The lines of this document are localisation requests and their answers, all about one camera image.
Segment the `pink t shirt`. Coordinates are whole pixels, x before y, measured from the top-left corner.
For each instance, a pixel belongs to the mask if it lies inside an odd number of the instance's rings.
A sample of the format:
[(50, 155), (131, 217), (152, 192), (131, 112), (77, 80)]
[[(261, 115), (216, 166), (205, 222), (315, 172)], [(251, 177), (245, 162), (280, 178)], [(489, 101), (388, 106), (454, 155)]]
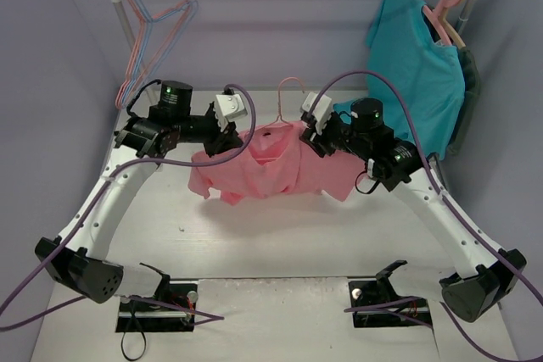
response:
[(245, 198), (322, 192), (343, 202), (366, 169), (364, 162), (341, 151), (319, 157), (299, 139), (304, 129), (301, 121), (257, 127), (236, 158), (191, 169), (188, 189), (205, 199), (215, 189), (220, 200), (231, 205)]

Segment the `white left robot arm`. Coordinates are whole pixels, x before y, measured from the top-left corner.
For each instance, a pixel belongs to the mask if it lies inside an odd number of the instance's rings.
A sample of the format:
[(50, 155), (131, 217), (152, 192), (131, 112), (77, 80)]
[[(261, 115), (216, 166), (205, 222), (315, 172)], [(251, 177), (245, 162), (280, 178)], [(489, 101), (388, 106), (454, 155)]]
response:
[(249, 144), (235, 121), (255, 115), (250, 95), (227, 85), (203, 115), (191, 113), (193, 89), (179, 81), (158, 80), (160, 99), (145, 117), (127, 104), (126, 124), (115, 133), (109, 161), (76, 217), (54, 238), (42, 238), (36, 256), (57, 283), (97, 304), (112, 297), (133, 298), (148, 309), (163, 309), (170, 299), (171, 278), (146, 264), (108, 261), (114, 234), (140, 188), (180, 143), (201, 143), (211, 167), (237, 157)]

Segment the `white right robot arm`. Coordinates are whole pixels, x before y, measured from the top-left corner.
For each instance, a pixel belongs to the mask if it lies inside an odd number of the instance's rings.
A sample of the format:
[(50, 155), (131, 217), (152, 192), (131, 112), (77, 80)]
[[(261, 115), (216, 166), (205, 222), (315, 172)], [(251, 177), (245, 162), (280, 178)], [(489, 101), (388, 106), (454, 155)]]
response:
[(355, 101), (350, 123), (333, 112), (330, 97), (314, 92), (300, 110), (307, 125), (303, 142), (322, 158), (341, 151), (363, 160), (367, 175), (409, 207), (451, 259), (449, 270), (403, 260), (387, 266), (376, 276), (381, 302), (395, 304), (409, 297), (441, 301), (459, 319), (474, 322), (513, 289), (517, 278), (499, 258), (516, 270), (525, 267), (526, 258), (489, 239), (440, 183), (429, 180), (416, 146), (384, 124), (379, 100)]

